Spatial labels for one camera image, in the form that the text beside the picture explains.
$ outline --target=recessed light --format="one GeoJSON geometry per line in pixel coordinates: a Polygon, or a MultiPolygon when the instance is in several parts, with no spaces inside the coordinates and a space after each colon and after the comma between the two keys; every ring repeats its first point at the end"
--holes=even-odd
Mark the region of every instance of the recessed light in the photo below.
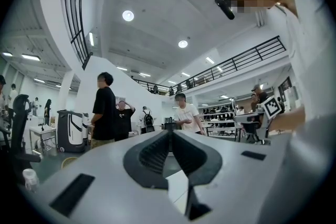
{"type": "Polygon", "coordinates": [[[206,57],[206,59],[207,59],[210,63],[212,63],[212,64],[215,63],[215,62],[214,62],[213,60],[211,60],[209,57],[206,57]]]}
{"type": "Polygon", "coordinates": [[[188,42],[185,40],[182,40],[179,42],[179,47],[180,48],[185,48],[186,46],[188,46],[188,42]]]}
{"type": "Polygon", "coordinates": [[[35,81],[41,82],[41,83],[45,83],[43,80],[40,79],[34,79],[35,81]]]}
{"type": "Polygon", "coordinates": [[[125,21],[130,22],[134,19],[134,14],[130,10],[125,10],[122,13],[122,17],[125,21]]]}
{"type": "Polygon", "coordinates": [[[40,61],[41,59],[35,55],[22,54],[22,57],[29,60],[40,61]]]}
{"type": "Polygon", "coordinates": [[[94,43],[93,43],[93,34],[91,32],[89,33],[89,37],[90,37],[91,46],[94,46],[94,43]]]}

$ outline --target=railing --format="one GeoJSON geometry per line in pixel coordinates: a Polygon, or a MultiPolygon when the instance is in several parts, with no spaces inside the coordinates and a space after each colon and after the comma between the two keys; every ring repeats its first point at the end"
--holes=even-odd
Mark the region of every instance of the railing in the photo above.
{"type": "Polygon", "coordinates": [[[68,22],[68,34],[78,60],[85,69],[92,54],[89,53],[83,31],[82,0],[64,0],[65,19],[68,22]]]}
{"type": "Polygon", "coordinates": [[[286,51],[286,48],[280,41],[280,37],[276,36],[259,44],[256,47],[246,50],[236,55],[235,57],[227,59],[224,62],[221,62],[220,64],[213,66],[175,85],[173,87],[173,92],[171,91],[170,95],[174,95],[176,93],[203,85],[215,79],[227,76],[231,73],[252,66],[284,51],[286,51]]]}
{"type": "Polygon", "coordinates": [[[145,87],[151,93],[160,95],[169,95],[169,87],[167,86],[150,83],[139,79],[133,79],[133,80],[136,81],[138,84],[140,84],[142,87],[145,87]]]}

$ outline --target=pants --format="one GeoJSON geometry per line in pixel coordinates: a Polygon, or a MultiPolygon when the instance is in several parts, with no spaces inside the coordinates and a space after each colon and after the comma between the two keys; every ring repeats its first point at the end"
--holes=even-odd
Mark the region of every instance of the pants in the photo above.
{"type": "Polygon", "coordinates": [[[109,143],[113,143],[114,139],[111,140],[96,140],[96,139],[91,139],[91,149],[98,147],[98,146],[103,146],[109,143]]]}
{"type": "Polygon", "coordinates": [[[121,141],[121,140],[124,140],[124,139],[127,139],[128,138],[128,133],[127,134],[117,134],[115,135],[115,141],[121,141]]]}
{"type": "Polygon", "coordinates": [[[14,110],[8,109],[9,128],[12,128],[13,115],[14,115],[14,110]]]}

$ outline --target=white table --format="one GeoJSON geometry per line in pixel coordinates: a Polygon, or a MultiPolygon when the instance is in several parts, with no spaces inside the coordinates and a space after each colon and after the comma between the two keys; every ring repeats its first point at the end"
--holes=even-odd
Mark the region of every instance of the white table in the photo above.
{"type": "Polygon", "coordinates": [[[32,139],[32,132],[35,135],[38,135],[40,137],[42,147],[41,147],[41,153],[43,154],[44,152],[52,149],[51,146],[45,145],[44,146],[44,141],[50,140],[50,139],[55,139],[55,145],[57,145],[56,141],[56,128],[52,128],[48,125],[43,125],[43,131],[42,131],[42,126],[30,126],[29,127],[29,139],[30,139],[30,148],[33,150],[33,145],[31,142],[32,139]]]}

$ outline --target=black slot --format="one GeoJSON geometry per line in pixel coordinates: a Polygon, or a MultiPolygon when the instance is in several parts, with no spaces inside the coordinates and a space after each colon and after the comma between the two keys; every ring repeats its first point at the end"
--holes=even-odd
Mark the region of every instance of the black slot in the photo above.
{"type": "Polygon", "coordinates": [[[71,212],[81,200],[84,193],[88,190],[92,182],[93,176],[80,174],[77,176],[69,186],[50,204],[50,207],[69,217],[71,212]]]}
{"type": "Polygon", "coordinates": [[[258,159],[260,161],[263,161],[266,158],[265,154],[256,153],[256,152],[252,152],[252,151],[244,151],[242,153],[242,156],[249,157],[249,158],[252,158],[252,159],[258,159]]]}

